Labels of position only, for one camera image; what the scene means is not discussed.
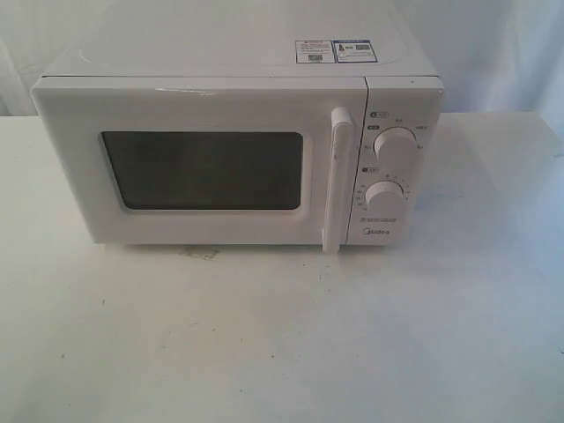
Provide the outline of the lower white control knob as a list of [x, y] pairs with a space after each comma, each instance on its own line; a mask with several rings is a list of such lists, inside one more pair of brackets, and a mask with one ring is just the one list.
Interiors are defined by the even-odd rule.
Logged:
[[367, 208], [375, 211], [380, 208], [401, 204], [404, 201], [404, 192], [396, 182], [379, 181], [367, 188], [365, 201]]

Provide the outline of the upper white control knob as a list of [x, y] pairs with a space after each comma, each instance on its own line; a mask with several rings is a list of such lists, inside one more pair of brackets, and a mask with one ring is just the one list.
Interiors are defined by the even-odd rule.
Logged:
[[416, 156], [418, 145], [410, 130], [394, 127], [376, 137], [374, 151], [377, 158], [382, 161], [407, 160]]

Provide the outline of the white microwave oven body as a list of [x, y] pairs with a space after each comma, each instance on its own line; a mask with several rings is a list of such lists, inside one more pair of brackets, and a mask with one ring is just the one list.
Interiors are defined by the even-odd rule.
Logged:
[[[378, 62], [296, 63], [295, 42], [305, 40], [370, 40]], [[388, 246], [402, 237], [444, 95], [389, 1], [121, 1], [38, 82], [45, 77], [363, 78], [367, 103], [339, 249]], [[394, 127], [414, 134], [412, 159], [377, 158], [376, 137]], [[379, 181], [399, 184], [404, 201], [369, 210], [365, 192]]]

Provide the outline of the white control knob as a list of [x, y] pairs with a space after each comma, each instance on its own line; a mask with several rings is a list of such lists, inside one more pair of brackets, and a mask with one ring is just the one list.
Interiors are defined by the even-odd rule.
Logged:
[[367, 208], [375, 211], [380, 208], [401, 204], [404, 201], [404, 192], [396, 182], [379, 181], [367, 188], [365, 201]]
[[394, 127], [376, 137], [374, 151], [377, 158], [382, 161], [407, 160], [416, 156], [418, 145], [410, 130]]

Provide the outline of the white microwave door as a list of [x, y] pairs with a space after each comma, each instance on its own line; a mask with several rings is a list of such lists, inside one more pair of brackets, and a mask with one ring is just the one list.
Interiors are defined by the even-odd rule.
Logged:
[[363, 78], [45, 77], [32, 95], [94, 241], [346, 241]]

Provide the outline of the clear tape patch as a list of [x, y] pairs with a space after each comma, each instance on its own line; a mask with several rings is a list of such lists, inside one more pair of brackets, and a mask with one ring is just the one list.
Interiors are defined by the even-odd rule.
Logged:
[[217, 249], [198, 246], [187, 246], [181, 251], [182, 256], [205, 261], [213, 260], [218, 254]]

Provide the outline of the white backdrop curtain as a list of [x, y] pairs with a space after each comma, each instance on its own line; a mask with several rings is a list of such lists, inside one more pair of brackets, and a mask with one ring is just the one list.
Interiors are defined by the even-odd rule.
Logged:
[[[109, 1], [1, 3], [1, 113], [32, 115], [29, 89]], [[449, 112], [563, 109], [561, 1], [396, 1], [448, 90]]]

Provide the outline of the blue white warning sticker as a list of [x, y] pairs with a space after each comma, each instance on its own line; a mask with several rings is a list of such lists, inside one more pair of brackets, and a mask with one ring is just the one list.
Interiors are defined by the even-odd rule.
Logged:
[[295, 42], [296, 63], [377, 63], [370, 40], [305, 40]]

